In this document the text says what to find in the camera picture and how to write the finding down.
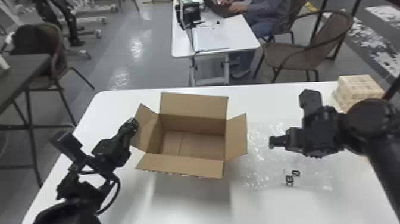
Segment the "brown chair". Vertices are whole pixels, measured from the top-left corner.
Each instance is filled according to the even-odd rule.
[[[306,3],[306,0],[291,0],[290,2],[290,11],[289,14],[286,17],[281,18],[279,21],[274,23],[273,28],[272,28],[272,33],[266,38],[262,38],[264,42],[275,42],[275,36],[276,35],[282,35],[282,34],[290,34],[290,39],[292,43],[295,43],[295,34],[292,31],[293,24],[295,24],[295,21],[297,19],[297,16],[299,16],[300,10],[303,8],[304,4]],[[264,61],[264,54],[261,56],[257,67],[254,71],[254,78],[257,76],[257,73],[261,67],[261,64]]]
[[[272,83],[276,81],[282,69],[305,71],[307,82],[310,81],[309,71],[313,71],[315,80],[319,81],[316,67],[346,37],[353,24],[353,18],[342,11],[316,11],[300,15],[297,19],[322,13],[331,15],[307,46],[290,43],[265,43],[262,46],[264,62],[274,71]]]
[[[42,92],[42,91],[58,91],[61,100],[67,109],[68,115],[71,118],[72,124],[75,126],[77,122],[72,115],[71,109],[68,106],[67,100],[64,96],[64,88],[60,85],[60,79],[64,77],[70,70],[74,71],[81,79],[83,79],[92,89],[95,87],[74,67],[69,66],[63,45],[63,33],[60,29],[51,23],[42,23],[36,25],[38,28],[48,34],[49,41],[52,46],[53,54],[50,66],[49,76],[39,76],[35,78],[29,85],[29,92]],[[65,125],[34,125],[35,128],[58,128],[66,127]]]

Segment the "black bag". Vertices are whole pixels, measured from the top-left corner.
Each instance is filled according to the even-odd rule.
[[[12,36],[14,49],[10,51],[10,55],[49,54],[53,56],[54,50],[49,38],[50,36],[46,32],[35,25],[20,26]],[[51,70],[49,67],[43,72],[42,76],[50,75]]]

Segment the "cardboard box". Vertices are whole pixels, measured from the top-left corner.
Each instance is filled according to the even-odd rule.
[[[247,154],[246,114],[226,119],[228,97],[162,93],[160,113],[141,104],[131,145],[137,169],[222,178],[224,163]]]

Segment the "white table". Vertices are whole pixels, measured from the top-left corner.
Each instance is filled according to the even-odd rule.
[[[194,53],[189,38],[184,30],[182,30],[176,20],[176,12],[174,6],[177,0],[173,0],[173,16],[172,16],[172,56],[174,58],[189,59],[189,76],[193,86],[209,85],[213,83],[229,84],[229,53],[238,51],[250,51],[260,47],[260,43],[251,31],[249,25],[242,15],[236,15],[230,18],[221,18],[210,10],[201,12],[202,21],[209,24],[215,24],[222,33],[226,34],[228,49],[219,51]],[[204,60],[209,58],[224,58],[224,76],[212,79],[196,80],[196,60]]]
[[[82,142],[82,150],[90,154],[100,139],[113,136],[123,122],[135,115],[140,103],[158,111],[160,92],[163,91],[227,95],[228,118],[246,112],[249,133],[256,123],[270,129],[265,134],[272,135],[276,134],[273,127],[286,130],[301,125],[298,95],[305,88],[321,91],[327,103],[336,82],[101,92],[92,100],[74,135]],[[255,189],[246,186],[240,173],[253,172],[252,164],[244,166],[243,161],[254,155],[254,151],[227,163],[223,179],[198,179],[135,170],[144,153],[134,148],[131,152],[127,164],[116,170],[122,189],[111,208],[100,216],[102,224],[397,223],[373,169],[364,159],[348,151],[318,160],[330,174],[333,189],[328,191],[313,186],[296,186],[296,180],[295,187],[278,184]],[[262,153],[265,159],[271,153],[304,158],[283,148]],[[273,166],[282,168],[279,163],[264,162],[257,161],[270,169]],[[55,189],[70,164],[64,155],[59,157],[23,223],[31,224],[40,211],[57,203]],[[89,176],[88,181],[92,184],[102,183],[99,176]]]

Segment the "desk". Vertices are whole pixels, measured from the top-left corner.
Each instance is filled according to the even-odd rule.
[[[259,41],[254,36],[246,20],[242,15],[223,19],[210,10],[202,11],[201,19],[203,21],[215,24],[216,27],[226,34],[226,41],[229,48],[220,51],[201,52],[195,55],[186,32],[180,28],[176,20],[176,12],[174,9],[176,4],[177,0],[174,0],[172,3],[172,57],[189,59],[189,76],[193,86],[213,83],[229,84],[229,53],[255,50],[260,47]],[[196,60],[213,57],[224,57],[224,76],[213,79],[196,80]]]
[[[263,126],[265,136],[268,136],[277,134],[277,128],[286,130],[289,126],[301,125],[298,95],[305,88],[321,91],[327,103],[336,87],[336,82],[315,82],[100,92],[92,100],[74,135],[82,142],[82,150],[90,154],[100,139],[112,137],[123,122],[135,115],[140,103],[157,112],[160,93],[166,91],[227,95],[228,118],[247,113],[249,133],[254,131],[256,124]],[[115,171],[121,179],[121,192],[115,203],[100,216],[102,224],[397,223],[370,165],[348,151],[323,160],[312,160],[321,162],[323,169],[329,171],[326,178],[333,188],[326,191],[286,187],[281,184],[285,179],[283,174],[282,182],[275,186],[256,189],[245,185],[242,173],[261,173],[261,169],[265,172],[268,167],[277,167],[282,173],[285,167],[268,160],[270,153],[304,158],[284,149],[266,150],[264,158],[257,158],[254,157],[254,147],[249,144],[248,155],[226,164],[223,179],[198,179],[135,170],[144,153],[133,147],[130,151],[132,156],[126,165]],[[265,167],[252,167],[246,162],[249,158],[265,164]],[[59,157],[26,213],[24,224],[32,224],[40,211],[57,203],[55,189],[70,165],[66,156]],[[85,180],[94,185],[103,181],[96,175],[87,175]]]
[[[7,74],[0,74],[0,114],[50,65],[47,54],[5,56],[4,59],[11,68]]]
[[[0,75],[0,114],[14,104],[20,115],[23,125],[0,125],[0,131],[9,130],[28,130],[31,154],[32,154],[32,165],[18,165],[18,166],[0,166],[0,170],[7,169],[33,169],[35,171],[37,184],[42,185],[42,180],[38,171],[38,165],[36,161],[36,145],[35,137],[33,135],[32,118],[28,116],[28,121],[24,118],[21,110],[15,103],[17,97],[25,92],[27,114],[31,114],[30,109],[30,97],[27,92],[28,85],[36,76],[42,74],[46,68],[50,65],[50,55],[48,54],[35,54],[35,55],[16,55],[6,56],[5,61],[10,65],[10,69],[5,74]]]

